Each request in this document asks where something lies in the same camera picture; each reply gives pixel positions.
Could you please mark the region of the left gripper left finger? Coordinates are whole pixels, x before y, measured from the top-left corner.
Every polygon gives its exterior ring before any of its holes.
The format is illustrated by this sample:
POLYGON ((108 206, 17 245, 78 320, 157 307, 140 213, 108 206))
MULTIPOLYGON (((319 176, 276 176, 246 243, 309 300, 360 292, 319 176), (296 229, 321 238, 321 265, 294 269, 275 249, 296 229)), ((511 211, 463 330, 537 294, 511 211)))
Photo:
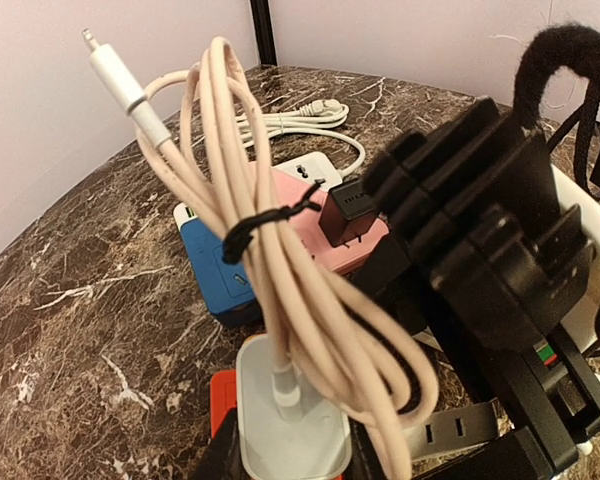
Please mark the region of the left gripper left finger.
POLYGON ((236 408, 230 409, 194 470, 195 480, 243 478, 236 408))

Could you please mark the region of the white two-pin adapter plug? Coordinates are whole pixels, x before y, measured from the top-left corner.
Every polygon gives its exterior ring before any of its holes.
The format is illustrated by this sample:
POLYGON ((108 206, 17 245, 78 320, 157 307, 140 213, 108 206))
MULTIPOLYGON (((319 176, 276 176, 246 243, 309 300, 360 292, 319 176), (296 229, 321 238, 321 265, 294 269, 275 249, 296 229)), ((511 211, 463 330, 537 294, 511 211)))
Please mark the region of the white two-pin adapter plug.
POLYGON ((414 461, 464 452, 500 436, 493 402, 434 412, 403 435, 414 461))

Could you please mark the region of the white USB charger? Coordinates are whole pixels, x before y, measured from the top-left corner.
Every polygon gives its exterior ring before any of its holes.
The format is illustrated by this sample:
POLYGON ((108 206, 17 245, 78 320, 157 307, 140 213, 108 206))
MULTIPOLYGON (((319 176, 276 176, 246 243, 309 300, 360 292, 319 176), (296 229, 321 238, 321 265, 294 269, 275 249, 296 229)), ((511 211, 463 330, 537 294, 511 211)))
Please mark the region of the white USB charger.
POLYGON ((252 479, 339 479, 351 460, 349 420, 291 363, 273 363, 266 334, 236 358, 240 455, 252 479))

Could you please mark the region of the red cube socket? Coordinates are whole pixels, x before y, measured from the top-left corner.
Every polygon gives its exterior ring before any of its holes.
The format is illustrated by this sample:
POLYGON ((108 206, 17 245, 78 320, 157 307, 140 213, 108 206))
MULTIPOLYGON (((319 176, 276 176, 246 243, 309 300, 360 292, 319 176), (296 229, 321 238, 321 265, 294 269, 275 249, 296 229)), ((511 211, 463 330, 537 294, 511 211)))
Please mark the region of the red cube socket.
POLYGON ((215 373, 210 382, 211 443, 229 451, 237 433, 237 380, 235 370, 215 373))

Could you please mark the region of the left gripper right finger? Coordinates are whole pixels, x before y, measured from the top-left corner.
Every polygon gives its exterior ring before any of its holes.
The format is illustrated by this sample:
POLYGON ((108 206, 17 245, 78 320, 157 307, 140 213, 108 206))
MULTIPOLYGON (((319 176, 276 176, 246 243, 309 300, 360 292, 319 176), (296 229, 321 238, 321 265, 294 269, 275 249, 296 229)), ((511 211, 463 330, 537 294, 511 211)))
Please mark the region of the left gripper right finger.
POLYGON ((434 479, 549 479, 600 432, 600 205, 545 137, 490 98, 397 137, 362 185, 390 230, 354 282, 409 331, 429 329, 474 403, 513 428, 434 479))

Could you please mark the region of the black TP-Link adapter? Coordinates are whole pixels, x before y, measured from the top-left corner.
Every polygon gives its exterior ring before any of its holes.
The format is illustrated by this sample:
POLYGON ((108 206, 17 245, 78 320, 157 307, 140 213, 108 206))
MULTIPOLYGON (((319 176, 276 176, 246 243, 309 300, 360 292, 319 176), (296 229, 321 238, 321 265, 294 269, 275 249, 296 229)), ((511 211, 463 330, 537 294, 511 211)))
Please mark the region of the black TP-Link adapter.
POLYGON ((339 247, 366 234, 376 219, 371 197, 352 179, 328 191, 318 224, 329 244, 339 247))

